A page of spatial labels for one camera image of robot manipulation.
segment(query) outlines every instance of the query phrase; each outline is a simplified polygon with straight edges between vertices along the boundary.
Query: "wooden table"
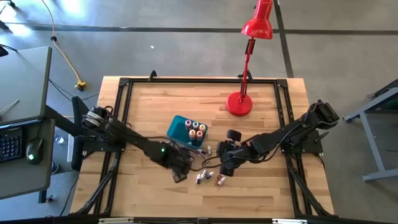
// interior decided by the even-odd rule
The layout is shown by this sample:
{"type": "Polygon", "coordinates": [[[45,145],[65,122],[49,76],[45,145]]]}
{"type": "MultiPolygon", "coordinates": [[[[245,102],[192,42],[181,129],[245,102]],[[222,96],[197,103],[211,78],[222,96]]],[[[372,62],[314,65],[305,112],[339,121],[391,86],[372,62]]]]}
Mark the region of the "wooden table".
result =
{"type": "MultiPolygon", "coordinates": [[[[114,105],[119,79],[104,77],[99,106],[114,105]]],[[[304,81],[288,78],[287,82],[294,117],[298,118],[309,106],[304,81]]],[[[252,111],[242,118],[230,115],[224,105],[226,97],[238,89],[238,84],[224,83],[135,83],[127,121],[132,124],[133,130],[144,136],[159,136],[166,134],[176,114],[195,119],[209,126],[203,145],[211,146],[213,152],[217,142],[226,139],[229,129],[241,131],[244,140],[279,128],[272,85],[249,84],[248,94],[254,105],[252,111]]],[[[96,152],[83,161],[71,212],[81,208],[97,187],[103,157],[103,152],[96,152]]],[[[302,157],[308,187],[324,208],[333,213],[325,171],[319,158],[311,154],[302,157]]],[[[198,167],[200,158],[196,159],[194,166],[198,167]]],[[[218,168],[208,171],[218,174],[218,168]]],[[[187,180],[175,184],[171,170],[151,162],[140,149],[128,144],[121,158],[112,216],[294,216],[285,157],[280,151],[269,162],[243,164],[235,170],[234,177],[227,177],[222,187],[216,185],[215,177],[196,185],[196,176],[197,173],[191,171],[187,180]]],[[[298,186],[297,189],[300,207],[304,210],[302,193],[298,186]]],[[[102,207],[108,198],[108,188],[104,192],[102,207]]]]}

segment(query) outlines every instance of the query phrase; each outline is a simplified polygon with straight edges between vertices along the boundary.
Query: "black metal frame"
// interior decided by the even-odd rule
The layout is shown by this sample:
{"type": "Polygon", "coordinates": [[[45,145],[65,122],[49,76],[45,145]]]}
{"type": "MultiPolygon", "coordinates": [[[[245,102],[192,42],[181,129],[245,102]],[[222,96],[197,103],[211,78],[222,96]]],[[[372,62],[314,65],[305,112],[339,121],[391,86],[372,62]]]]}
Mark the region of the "black metal frame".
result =
{"type": "MultiPolygon", "coordinates": [[[[155,71],[152,71],[150,78],[142,77],[142,78],[120,78],[119,81],[119,88],[118,88],[118,93],[116,95],[116,101],[114,105],[114,116],[118,116],[119,113],[119,108],[121,104],[121,97],[123,93],[123,89],[126,86],[127,87],[127,96],[126,100],[124,102],[124,111],[123,111],[123,116],[122,116],[122,123],[127,122],[127,114],[129,110],[129,103],[132,95],[132,86],[134,83],[236,83],[240,84],[242,82],[241,76],[238,76],[238,78],[155,78],[157,77],[157,74],[155,71]]],[[[288,89],[288,84],[286,79],[249,79],[248,83],[261,83],[261,84],[270,84],[274,86],[274,91],[275,91],[275,98],[277,102],[277,110],[279,114],[279,123],[280,126],[285,126],[285,120],[284,120],[284,112],[282,108],[282,101],[280,97],[280,89],[283,90],[284,96],[285,96],[285,101],[287,105],[287,113],[289,117],[289,122],[292,122],[294,120],[293,117],[293,111],[292,111],[292,105],[290,102],[290,95],[289,95],[289,89],[288,89]]],[[[108,170],[109,166],[109,159],[110,159],[111,153],[110,152],[105,152],[105,157],[104,157],[104,162],[101,170],[101,178],[100,178],[100,183],[103,180],[103,178],[106,175],[106,171],[108,170]]],[[[289,161],[291,161],[291,157],[289,155],[286,156],[286,163],[288,164],[289,161]]],[[[305,175],[304,175],[304,168],[303,168],[303,163],[301,158],[297,160],[298,162],[298,172],[300,177],[303,179],[305,183],[305,175]]],[[[119,163],[117,163],[116,167],[116,173],[114,177],[111,180],[110,186],[109,186],[109,195],[108,195],[108,201],[106,203],[106,208],[104,210],[104,213],[110,215],[111,210],[112,210],[112,203],[113,203],[113,198],[114,198],[114,191],[116,187],[116,180],[117,180],[117,173],[119,169],[119,163]]],[[[293,210],[294,210],[294,215],[297,217],[297,215],[301,215],[302,212],[299,207],[299,199],[297,197],[297,189],[295,186],[295,181],[292,175],[287,171],[288,177],[289,177],[289,184],[290,184],[290,191],[292,194],[292,201],[293,201],[293,210]]],[[[305,203],[305,214],[307,215],[312,215],[312,209],[311,206],[308,202],[308,199],[306,196],[304,196],[304,203],[305,203]]],[[[102,201],[102,193],[98,197],[95,207],[94,207],[94,213],[100,213],[100,207],[101,207],[101,201],[102,201]]]]}

